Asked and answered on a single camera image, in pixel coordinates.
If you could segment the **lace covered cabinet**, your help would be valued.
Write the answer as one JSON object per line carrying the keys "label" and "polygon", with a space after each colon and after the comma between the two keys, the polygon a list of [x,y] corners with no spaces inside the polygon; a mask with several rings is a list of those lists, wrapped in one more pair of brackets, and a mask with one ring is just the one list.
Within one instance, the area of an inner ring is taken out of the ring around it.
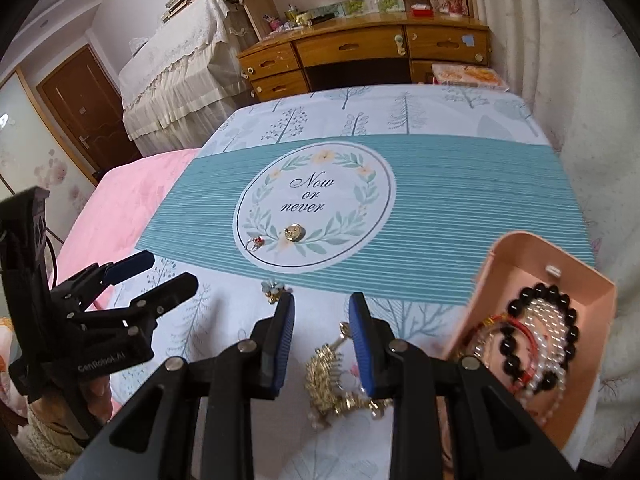
{"label": "lace covered cabinet", "polygon": [[195,0],[163,24],[118,75],[122,123],[141,155],[200,148],[254,104],[239,54],[255,42],[227,0]]}

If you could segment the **tree print teal tablecloth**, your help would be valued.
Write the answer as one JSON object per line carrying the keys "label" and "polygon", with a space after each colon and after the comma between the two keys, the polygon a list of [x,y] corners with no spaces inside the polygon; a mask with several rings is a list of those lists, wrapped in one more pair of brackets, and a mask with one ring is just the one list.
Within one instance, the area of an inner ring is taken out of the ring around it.
{"label": "tree print teal tablecloth", "polygon": [[[306,229],[297,243],[283,231]],[[489,248],[526,231],[585,263],[593,253],[570,181],[511,93],[373,86],[235,112],[186,167],[144,229],[152,270],[126,301],[182,272],[195,297],[160,321],[157,359],[190,362],[245,339],[284,283],[295,326],[284,389],[253,408],[261,479],[383,479],[390,416],[356,411],[314,430],[305,365],[333,340],[349,296],[428,353],[444,350]]]}

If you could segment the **gold round pendant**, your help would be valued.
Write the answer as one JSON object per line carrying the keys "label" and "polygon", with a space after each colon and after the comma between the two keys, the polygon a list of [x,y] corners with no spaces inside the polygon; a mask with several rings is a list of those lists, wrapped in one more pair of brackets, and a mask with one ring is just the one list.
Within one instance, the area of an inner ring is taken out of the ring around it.
{"label": "gold round pendant", "polygon": [[306,229],[298,223],[292,223],[283,231],[286,240],[292,243],[300,242],[306,235]]}

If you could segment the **flower bee brooch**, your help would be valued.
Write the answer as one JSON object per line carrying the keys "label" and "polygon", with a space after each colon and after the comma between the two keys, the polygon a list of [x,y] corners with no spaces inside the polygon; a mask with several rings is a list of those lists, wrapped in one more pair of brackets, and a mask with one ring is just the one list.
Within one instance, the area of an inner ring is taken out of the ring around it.
{"label": "flower bee brooch", "polygon": [[292,292],[292,289],[284,283],[277,282],[275,280],[261,281],[260,289],[270,304],[276,304],[283,294],[286,292]]}

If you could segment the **pink jewelry tray box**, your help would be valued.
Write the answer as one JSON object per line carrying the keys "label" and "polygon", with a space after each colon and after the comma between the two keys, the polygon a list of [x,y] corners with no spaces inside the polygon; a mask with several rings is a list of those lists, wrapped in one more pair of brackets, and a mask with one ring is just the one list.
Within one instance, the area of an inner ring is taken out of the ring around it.
{"label": "pink jewelry tray box", "polygon": [[491,246],[445,354],[476,356],[562,451],[585,441],[616,310],[612,281],[529,232]]}

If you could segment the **red small box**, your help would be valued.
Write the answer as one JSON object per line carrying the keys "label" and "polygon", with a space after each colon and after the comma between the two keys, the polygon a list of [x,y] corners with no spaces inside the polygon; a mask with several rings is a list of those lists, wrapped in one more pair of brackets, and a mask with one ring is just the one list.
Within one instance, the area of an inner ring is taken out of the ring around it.
{"label": "red small box", "polygon": [[427,3],[413,3],[410,6],[410,12],[414,18],[432,18],[434,16],[433,8]]}

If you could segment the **gold comb hair crown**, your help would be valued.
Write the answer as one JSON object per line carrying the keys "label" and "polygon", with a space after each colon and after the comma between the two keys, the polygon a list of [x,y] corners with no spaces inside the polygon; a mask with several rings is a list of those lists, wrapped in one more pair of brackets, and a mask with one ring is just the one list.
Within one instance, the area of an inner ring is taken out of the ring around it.
{"label": "gold comb hair crown", "polygon": [[380,420],[394,402],[390,399],[373,400],[363,386],[345,388],[344,354],[341,346],[352,339],[347,322],[340,323],[340,334],[332,344],[322,344],[305,365],[304,388],[309,398],[308,420],[314,430],[331,426],[332,418],[346,417],[356,411],[366,411],[373,420]]}

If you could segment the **pink blanket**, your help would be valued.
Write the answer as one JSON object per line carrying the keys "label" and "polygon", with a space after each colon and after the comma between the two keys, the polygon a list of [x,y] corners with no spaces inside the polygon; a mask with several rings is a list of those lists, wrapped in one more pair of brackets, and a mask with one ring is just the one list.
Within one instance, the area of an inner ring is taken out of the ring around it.
{"label": "pink blanket", "polygon": [[160,153],[110,170],[91,194],[56,257],[58,281],[93,263],[128,257],[196,148]]}

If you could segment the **wooden desk with drawers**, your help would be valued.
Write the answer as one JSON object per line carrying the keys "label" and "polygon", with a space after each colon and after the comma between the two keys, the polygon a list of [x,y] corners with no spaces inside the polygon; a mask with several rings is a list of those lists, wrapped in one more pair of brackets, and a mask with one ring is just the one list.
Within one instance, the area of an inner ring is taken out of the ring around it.
{"label": "wooden desk with drawers", "polygon": [[430,84],[438,63],[487,67],[490,29],[474,18],[407,12],[332,18],[274,34],[239,55],[259,101],[376,84]]}

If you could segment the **brown wooden door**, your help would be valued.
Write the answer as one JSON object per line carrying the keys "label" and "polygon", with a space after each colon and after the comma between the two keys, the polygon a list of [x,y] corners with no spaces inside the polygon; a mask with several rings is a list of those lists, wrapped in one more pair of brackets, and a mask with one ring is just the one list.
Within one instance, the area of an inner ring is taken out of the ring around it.
{"label": "brown wooden door", "polygon": [[37,91],[99,179],[142,157],[122,122],[122,100],[86,44],[37,84]]}

